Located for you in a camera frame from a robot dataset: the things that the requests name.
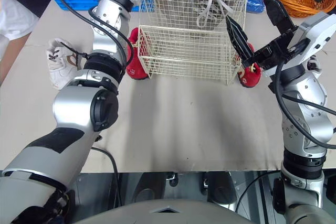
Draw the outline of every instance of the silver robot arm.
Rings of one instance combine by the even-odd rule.
[[[327,93],[317,79],[321,69],[313,54],[321,50],[335,33],[336,15],[321,12],[297,27],[280,1],[264,2],[267,14],[281,36],[254,53],[248,47],[247,36],[239,25],[227,17],[230,39],[245,67],[257,62],[264,69],[264,76],[271,77],[273,83],[270,88],[274,93],[277,93],[275,84],[279,84],[280,97],[283,97],[290,114],[308,134],[319,141],[316,144],[307,139],[280,106],[285,150],[281,178],[274,181],[274,209],[286,217],[288,224],[335,223],[322,210],[322,167],[327,149],[320,146],[330,141],[333,127],[326,112],[298,103],[297,99],[327,106]],[[277,75],[276,69],[280,64],[282,69]]]
[[[128,35],[129,11],[139,0],[100,0],[96,17]],[[118,117],[118,85],[124,74],[127,43],[112,32],[121,49],[94,28],[93,52],[78,75],[56,96],[56,128],[28,144],[0,178],[0,223],[44,223],[66,203],[99,133]]]

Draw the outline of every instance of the person's arm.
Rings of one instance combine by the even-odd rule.
[[[30,33],[21,38],[13,39],[8,43],[5,54],[0,61],[0,85],[5,80],[5,77],[7,76],[9,70],[11,69],[11,66],[16,60],[16,57],[25,45],[29,35]]]
[[[0,62],[0,84],[34,29],[38,17],[17,0],[0,0],[0,34],[10,42]]]

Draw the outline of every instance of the red slipper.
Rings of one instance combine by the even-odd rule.
[[[253,46],[250,43],[248,45],[254,52]],[[245,69],[241,67],[240,70],[238,71],[238,77],[239,77],[240,83],[245,88],[253,88],[255,85],[258,84],[260,80],[261,69],[256,63],[253,63],[251,66]]]
[[[126,67],[126,72],[131,78],[133,78],[135,80],[146,79],[146,78],[148,78],[148,75],[143,70],[142,65],[140,63],[140,60],[138,58],[138,49],[139,49],[138,28],[135,28],[131,31],[129,41],[130,41],[130,43],[132,43],[133,50],[134,50],[134,56],[133,56],[132,61]],[[131,57],[130,46],[127,45],[127,49],[128,49],[128,59],[129,59]]]

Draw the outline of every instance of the table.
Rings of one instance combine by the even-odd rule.
[[[131,16],[134,28],[139,14]],[[279,35],[266,13],[247,14],[245,31],[256,49]],[[51,106],[58,91],[50,85],[45,55],[48,40],[55,37],[81,51],[92,49],[90,26],[51,1],[0,88],[0,169],[56,125]],[[328,107],[336,108],[336,36],[318,56]],[[237,79],[227,87],[171,76],[136,81],[125,75],[119,87],[119,118],[95,146],[111,152],[120,172],[279,169],[281,113],[269,83],[262,78],[258,86],[246,89]],[[324,167],[336,167],[336,151],[328,150]],[[110,171],[110,161],[98,152],[89,154],[82,170]]]

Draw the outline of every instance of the white wire basket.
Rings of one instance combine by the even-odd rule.
[[[142,0],[138,57],[153,74],[219,80],[230,84],[240,67],[226,30],[225,16],[213,2],[207,21],[197,17],[208,0]],[[246,0],[222,0],[242,27]]]

